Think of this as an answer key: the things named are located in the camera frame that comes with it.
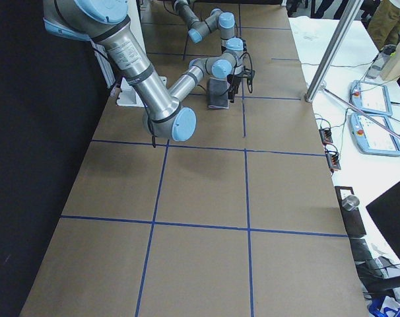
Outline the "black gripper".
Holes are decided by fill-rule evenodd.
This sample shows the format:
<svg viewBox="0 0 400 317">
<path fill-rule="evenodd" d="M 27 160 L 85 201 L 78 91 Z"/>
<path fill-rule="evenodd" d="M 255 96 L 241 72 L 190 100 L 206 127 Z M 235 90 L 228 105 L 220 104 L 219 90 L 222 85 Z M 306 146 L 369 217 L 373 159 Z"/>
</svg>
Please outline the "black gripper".
<svg viewBox="0 0 400 317">
<path fill-rule="evenodd" d="M 227 76 L 227 81 L 229 83 L 228 87 L 228 100 L 230 103 L 234 103 L 234 99 L 238 94 L 238 89 L 242 83 L 244 76 L 242 74 L 229 75 Z"/>
</svg>

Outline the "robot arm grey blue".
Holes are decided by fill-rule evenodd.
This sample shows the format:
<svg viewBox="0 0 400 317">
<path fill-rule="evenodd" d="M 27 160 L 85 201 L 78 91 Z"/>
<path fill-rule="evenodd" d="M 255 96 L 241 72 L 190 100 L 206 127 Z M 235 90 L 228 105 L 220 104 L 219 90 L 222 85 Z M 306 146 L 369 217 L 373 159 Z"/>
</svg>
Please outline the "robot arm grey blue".
<svg viewBox="0 0 400 317">
<path fill-rule="evenodd" d="M 215 8 L 205 20 L 200 20 L 190 7 L 192 3 L 194 1 L 172 1 L 173 10 L 185 22 L 188 36 L 193 43 L 203 41 L 208 35 L 218 30 L 222 50 L 246 51 L 244 41 L 237 36 L 233 13 Z"/>
<path fill-rule="evenodd" d="M 223 51 L 218 57 L 193 60 L 170 88 L 166 88 L 130 29 L 127 1 L 44 1 L 44 24 L 55 36 L 104 46 L 145 106 L 145 129 L 153 138 L 186 141 L 195 131 L 196 115 L 191 108 L 182 106 L 182 101 L 207 75 L 216 79 L 237 75 L 244 53 L 232 13 L 213 9 L 201 21 L 189 4 L 172 3 L 174 12 L 187 25 L 191 40 L 199 43 L 218 30 Z"/>
</svg>

